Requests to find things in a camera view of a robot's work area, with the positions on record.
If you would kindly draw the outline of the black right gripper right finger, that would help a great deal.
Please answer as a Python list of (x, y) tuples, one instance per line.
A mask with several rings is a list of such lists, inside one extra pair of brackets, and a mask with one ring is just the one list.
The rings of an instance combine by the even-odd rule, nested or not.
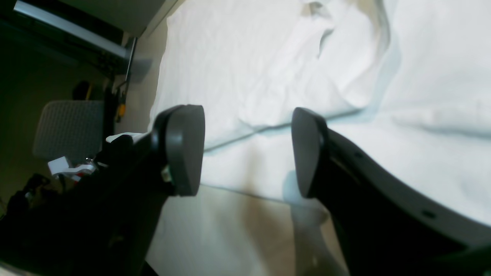
[(324, 180), (323, 170), (330, 156), (326, 121), (308, 108), (295, 108), (291, 136), (300, 194), (306, 199), (313, 199)]

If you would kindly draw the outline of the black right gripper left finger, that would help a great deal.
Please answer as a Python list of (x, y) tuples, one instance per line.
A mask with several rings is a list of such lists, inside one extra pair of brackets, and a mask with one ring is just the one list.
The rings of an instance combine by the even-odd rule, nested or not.
[(160, 112), (152, 127), (152, 152), (168, 167), (174, 194), (196, 196), (201, 182), (205, 114), (201, 105)]

